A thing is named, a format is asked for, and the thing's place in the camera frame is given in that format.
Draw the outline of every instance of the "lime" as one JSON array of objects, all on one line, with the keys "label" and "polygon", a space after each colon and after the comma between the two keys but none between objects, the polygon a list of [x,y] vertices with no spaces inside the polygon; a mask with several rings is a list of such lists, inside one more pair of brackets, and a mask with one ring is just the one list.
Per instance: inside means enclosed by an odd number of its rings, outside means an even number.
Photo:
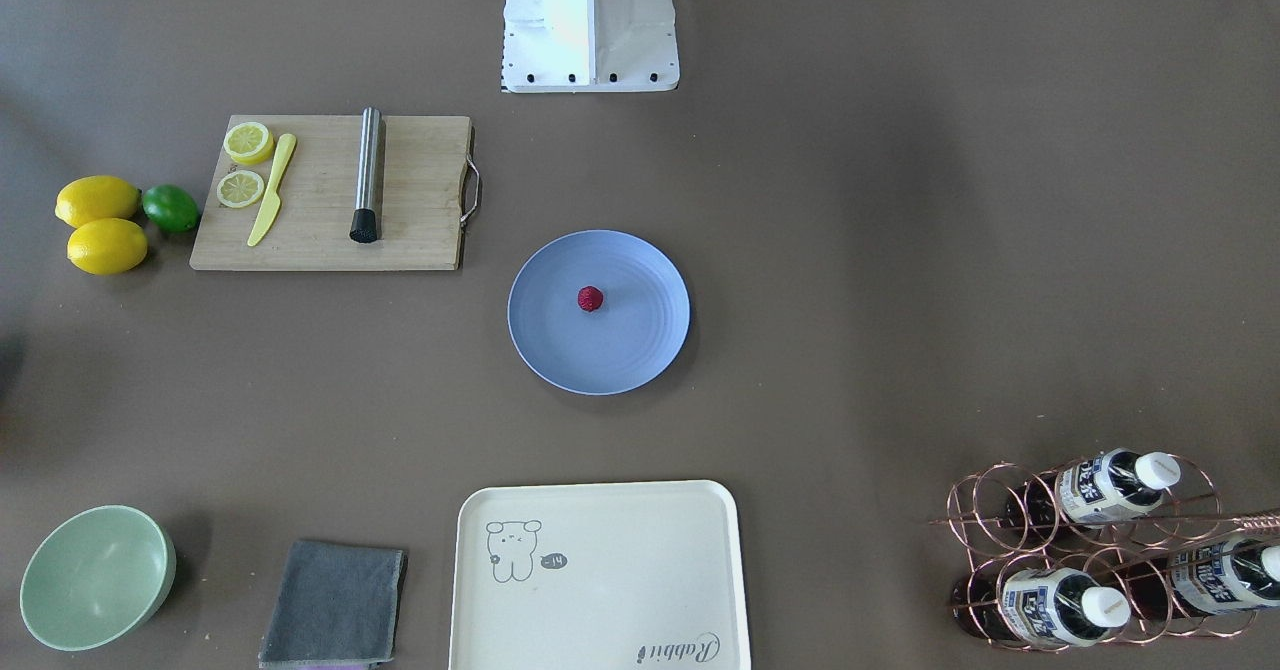
[{"label": "lime", "polygon": [[166,233],[187,232],[200,222],[200,208],[175,184],[157,184],[142,192],[142,211]]},{"label": "lime", "polygon": [[102,218],[132,218],[138,211],[138,188],[111,176],[92,176],[69,183],[58,193],[54,215],[78,228]]},{"label": "lime", "polygon": [[256,165],[271,156],[275,138],[262,123],[241,123],[227,132],[223,150],[241,165]]},{"label": "lime", "polygon": [[95,275],[114,275],[147,256],[147,236],[120,218],[92,220],[76,228],[67,241],[67,259]]},{"label": "lime", "polygon": [[262,197],[266,183],[253,170],[236,170],[218,182],[218,201],[228,208],[244,208]]}]

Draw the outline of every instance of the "bowl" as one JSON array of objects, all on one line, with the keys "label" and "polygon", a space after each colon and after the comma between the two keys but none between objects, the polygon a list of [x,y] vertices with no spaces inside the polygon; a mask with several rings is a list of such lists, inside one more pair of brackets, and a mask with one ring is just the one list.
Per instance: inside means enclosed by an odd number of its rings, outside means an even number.
[{"label": "bowl", "polygon": [[169,534],[141,510],[86,510],[50,533],[27,564],[22,620],[51,648],[100,647],[151,617],[175,569]]}]

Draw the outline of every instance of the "red raspberry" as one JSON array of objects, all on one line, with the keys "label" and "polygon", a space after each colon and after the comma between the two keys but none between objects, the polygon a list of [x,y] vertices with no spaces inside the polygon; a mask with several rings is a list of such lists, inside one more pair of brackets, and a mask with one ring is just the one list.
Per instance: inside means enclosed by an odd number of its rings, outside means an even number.
[{"label": "red raspberry", "polygon": [[595,286],[586,286],[577,291],[577,306],[588,313],[595,313],[604,305],[604,293]]}]

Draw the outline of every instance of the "cutting board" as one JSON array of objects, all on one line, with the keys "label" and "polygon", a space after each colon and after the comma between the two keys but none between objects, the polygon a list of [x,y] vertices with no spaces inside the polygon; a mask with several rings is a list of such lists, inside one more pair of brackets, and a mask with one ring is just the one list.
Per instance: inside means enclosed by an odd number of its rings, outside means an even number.
[{"label": "cutting board", "polygon": [[297,150],[280,181],[280,213],[256,247],[247,245],[261,202],[232,209],[218,182],[248,169],[266,179],[271,161],[241,167],[219,151],[191,252],[197,270],[454,270],[462,242],[462,187],[471,118],[387,115],[378,242],[351,240],[360,156],[360,115],[232,115],[276,138],[293,133]]}]

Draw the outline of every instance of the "blue plate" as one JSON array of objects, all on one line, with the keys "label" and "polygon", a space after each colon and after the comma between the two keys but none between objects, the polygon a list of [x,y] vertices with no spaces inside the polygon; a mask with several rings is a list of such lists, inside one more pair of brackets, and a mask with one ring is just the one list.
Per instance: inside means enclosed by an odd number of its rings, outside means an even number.
[{"label": "blue plate", "polygon": [[[604,305],[577,306],[595,286]],[[614,395],[657,378],[689,332],[689,291],[676,265],[639,237],[582,231],[534,252],[507,300],[516,351],[558,388]]]}]

